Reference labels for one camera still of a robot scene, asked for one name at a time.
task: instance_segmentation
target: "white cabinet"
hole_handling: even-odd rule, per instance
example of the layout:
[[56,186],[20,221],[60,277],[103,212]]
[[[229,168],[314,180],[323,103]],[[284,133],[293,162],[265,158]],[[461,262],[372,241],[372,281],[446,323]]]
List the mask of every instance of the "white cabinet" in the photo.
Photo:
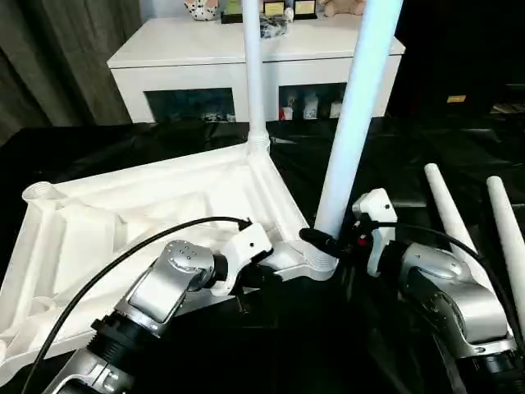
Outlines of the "white cabinet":
[[[265,111],[279,118],[283,97],[316,91],[338,94],[354,57],[361,17],[338,15],[296,21],[278,38],[263,40]],[[383,116],[403,45],[393,40],[375,116]],[[107,63],[133,122],[166,117],[248,121],[242,25],[153,19]]]

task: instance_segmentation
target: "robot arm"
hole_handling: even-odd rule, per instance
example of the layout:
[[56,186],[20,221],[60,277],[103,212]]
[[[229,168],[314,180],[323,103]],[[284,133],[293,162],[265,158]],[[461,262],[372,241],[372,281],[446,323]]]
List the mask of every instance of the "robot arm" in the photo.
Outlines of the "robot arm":
[[78,350],[44,394],[122,394],[133,386],[140,355],[167,330],[188,292],[209,288],[215,296],[234,290],[248,264],[272,252],[260,224],[253,224],[220,254],[186,241],[167,244],[114,311],[95,320],[92,341]]
[[372,238],[367,274],[387,278],[430,323],[456,359],[468,392],[523,387],[522,356],[504,308],[474,280],[469,266],[450,252],[396,241],[393,227],[380,226],[397,222],[383,189],[361,197],[353,211],[358,221],[349,240],[336,241],[313,229],[303,229],[301,238],[339,259],[352,259],[355,249]]

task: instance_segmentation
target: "curtain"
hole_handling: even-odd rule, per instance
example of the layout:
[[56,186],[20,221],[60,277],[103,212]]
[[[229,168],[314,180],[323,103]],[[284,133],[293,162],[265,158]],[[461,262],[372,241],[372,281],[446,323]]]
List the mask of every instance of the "curtain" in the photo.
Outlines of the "curtain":
[[0,144],[130,122],[106,61],[140,25],[139,0],[0,0]]

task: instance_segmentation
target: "white tube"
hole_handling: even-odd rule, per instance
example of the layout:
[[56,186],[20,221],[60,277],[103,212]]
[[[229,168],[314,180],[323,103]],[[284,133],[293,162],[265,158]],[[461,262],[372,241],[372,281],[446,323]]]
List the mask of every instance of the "white tube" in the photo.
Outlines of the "white tube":
[[[436,201],[437,211],[440,214],[445,232],[477,252],[476,246],[474,246],[473,240],[470,237],[470,234],[468,234],[467,228],[463,223],[463,219],[452,199],[452,195],[450,195],[449,189],[445,184],[445,180],[443,179],[438,166],[434,163],[427,164],[425,166],[425,174],[427,175],[428,183],[432,195],[434,196],[434,201]],[[472,277],[476,282],[494,293],[494,288],[492,287],[491,280],[486,275],[485,269],[483,269],[475,259],[465,253],[458,246],[450,245],[450,247],[458,259],[467,263]]]
[[[315,228],[337,237],[354,185],[403,0],[368,0],[350,69]],[[308,262],[331,271],[336,261],[314,248]]]
[[261,25],[259,1],[243,0],[244,53],[249,105],[249,150],[268,150],[270,138],[266,130],[263,101],[263,61],[261,59]]
[[519,327],[525,332],[525,243],[503,182],[499,177],[491,176],[486,184],[518,311]]

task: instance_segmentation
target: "plush toy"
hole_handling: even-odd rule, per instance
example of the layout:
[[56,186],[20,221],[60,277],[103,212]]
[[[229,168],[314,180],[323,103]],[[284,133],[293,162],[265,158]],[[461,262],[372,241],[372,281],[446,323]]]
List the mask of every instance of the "plush toy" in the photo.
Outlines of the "plush toy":
[[196,21],[217,19],[219,0],[185,0],[184,5]]
[[319,0],[325,6],[325,15],[355,14],[362,15],[367,5],[367,0]]

